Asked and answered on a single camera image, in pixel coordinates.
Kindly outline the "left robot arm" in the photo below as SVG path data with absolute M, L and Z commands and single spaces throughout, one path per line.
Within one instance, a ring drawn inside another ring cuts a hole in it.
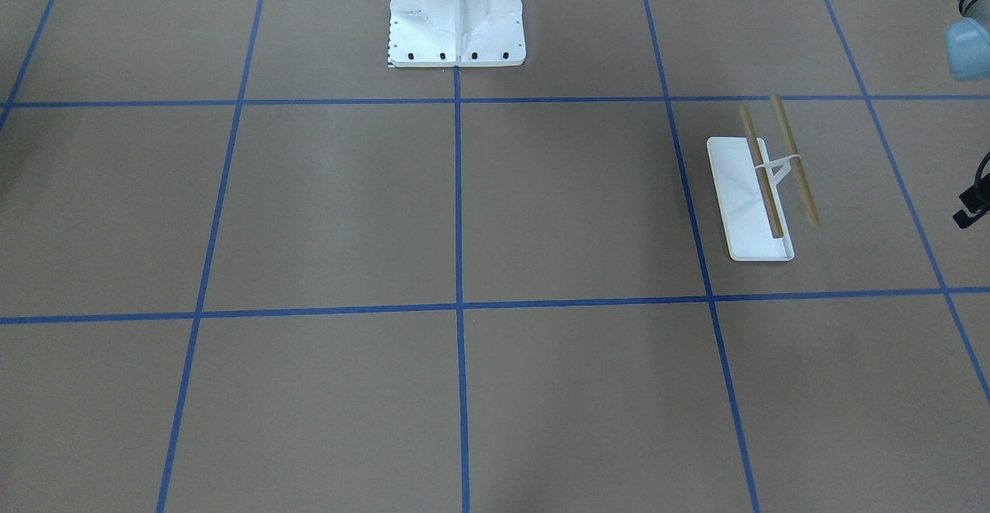
M 956 0 L 961 19 L 944 31 L 945 51 L 952 78 L 989 77 L 989 0 Z

